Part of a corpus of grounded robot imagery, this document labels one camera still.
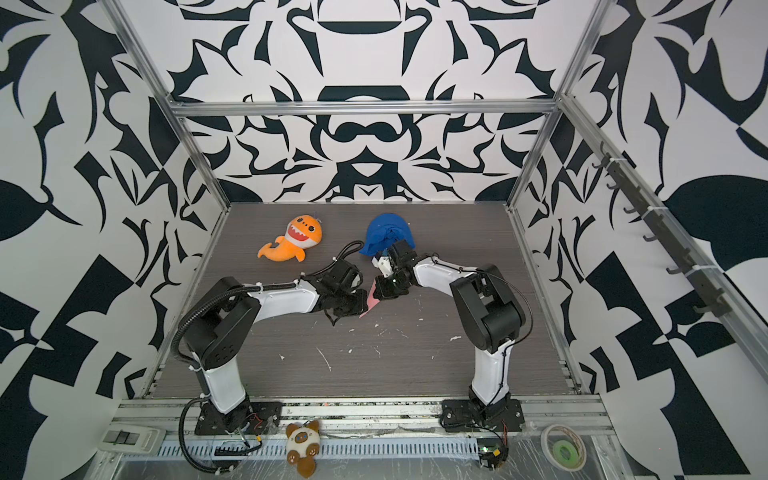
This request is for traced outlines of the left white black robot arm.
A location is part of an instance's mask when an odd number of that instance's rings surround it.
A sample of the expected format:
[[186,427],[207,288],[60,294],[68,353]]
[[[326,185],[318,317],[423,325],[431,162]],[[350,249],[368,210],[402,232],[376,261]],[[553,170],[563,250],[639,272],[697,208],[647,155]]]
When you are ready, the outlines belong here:
[[205,433],[233,433],[249,425],[253,408],[237,355],[253,325],[289,314],[322,312],[332,322],[367,310],[363,274],[338,260],[311,275],[271,284],[216,282],[182,317],[171,341],[173,356],[195,372],[204,395]]

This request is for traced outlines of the pink paper sheet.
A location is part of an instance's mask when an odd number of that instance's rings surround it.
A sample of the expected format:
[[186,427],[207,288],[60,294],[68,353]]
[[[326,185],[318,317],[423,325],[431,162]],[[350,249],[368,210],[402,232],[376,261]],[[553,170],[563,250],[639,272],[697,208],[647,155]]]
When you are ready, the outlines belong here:
[[375,296],[375,294],[376,294],[376,284],[373,284],[369,289],[368,296],[366,298],[365,309],[359,315],[360,318],[370,313],[371,310],[380,302],[380,300]]

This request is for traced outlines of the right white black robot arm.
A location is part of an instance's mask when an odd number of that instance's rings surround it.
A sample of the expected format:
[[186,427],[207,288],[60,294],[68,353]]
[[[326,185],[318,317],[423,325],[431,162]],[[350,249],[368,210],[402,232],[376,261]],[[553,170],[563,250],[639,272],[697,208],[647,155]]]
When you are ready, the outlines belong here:
[[474,376],[466,400],[444,400],[439,422],[448,432],[519,432],[520,401],[510,394],[510,354],[527,321],[513,286],[492,264],[466,267],[417,254],[401,240],[374,256],[380,274],[373,297],[390,300],[412,287],[433,289],[454,301],[464,334],[475,348]]

